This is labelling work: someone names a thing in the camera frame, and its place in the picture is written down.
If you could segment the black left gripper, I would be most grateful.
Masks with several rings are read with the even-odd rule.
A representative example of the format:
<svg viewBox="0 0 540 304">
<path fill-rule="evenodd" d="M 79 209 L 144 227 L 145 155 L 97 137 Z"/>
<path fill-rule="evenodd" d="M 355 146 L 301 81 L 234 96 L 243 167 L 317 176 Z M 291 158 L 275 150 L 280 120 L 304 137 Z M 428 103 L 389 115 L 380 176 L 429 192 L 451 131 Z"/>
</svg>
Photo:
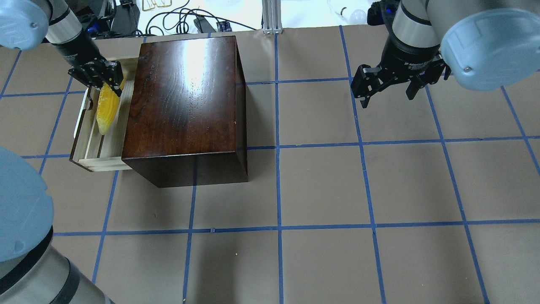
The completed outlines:
<svg viewBox="0 0 540 304">
<path fill-rule="evenodd" d="M 95 87 L 102 92 L 108 88 L 121 96 L 124 75 L 118 60 L 104 60 L 99 49 L 87 33 L 80 33 L 64 43 L 56 43 L 55 48 L 70 64 L 68 74 L 86 87 Z"/>
</svg>

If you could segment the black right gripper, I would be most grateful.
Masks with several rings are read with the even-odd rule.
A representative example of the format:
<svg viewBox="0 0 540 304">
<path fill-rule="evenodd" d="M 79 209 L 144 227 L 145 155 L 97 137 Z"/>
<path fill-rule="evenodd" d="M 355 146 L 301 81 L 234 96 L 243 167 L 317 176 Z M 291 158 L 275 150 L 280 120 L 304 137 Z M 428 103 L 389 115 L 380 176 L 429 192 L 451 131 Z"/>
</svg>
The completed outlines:
<svg viewBox="0 0 540 304">
<path fill-rule="evenodd" d="M 447 80 L 451 68 L 443 60 L 439 45 L 428 48 L 409 46 L 396 37 L 389 36 L 378 66 L 361 64 L 353 77 L 351 90 L 366 109 L 370 98 L 390 85 L 411 79 L 406 95 L 413 100 L 427 84 L 436 84 L 440 77 Z"/>
</svg>

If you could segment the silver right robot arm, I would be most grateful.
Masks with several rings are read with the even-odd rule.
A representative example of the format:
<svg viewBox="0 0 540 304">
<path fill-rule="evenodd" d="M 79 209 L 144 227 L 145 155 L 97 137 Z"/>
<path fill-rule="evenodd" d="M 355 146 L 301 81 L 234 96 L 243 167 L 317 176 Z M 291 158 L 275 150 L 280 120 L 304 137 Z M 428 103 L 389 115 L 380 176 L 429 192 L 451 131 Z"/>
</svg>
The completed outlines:
<svg viewBox="0 0 540 304">
<path fill-rule="evenodd" d="M 362 64 L 351 91 L 366 108 L 391 85 L 418 91 L 453 74 L 465 89 L 494 90 L 539 70 L 538 0 L 380 0 L 367 13 L 388 38 L 376 67 Z"/>
</svg>

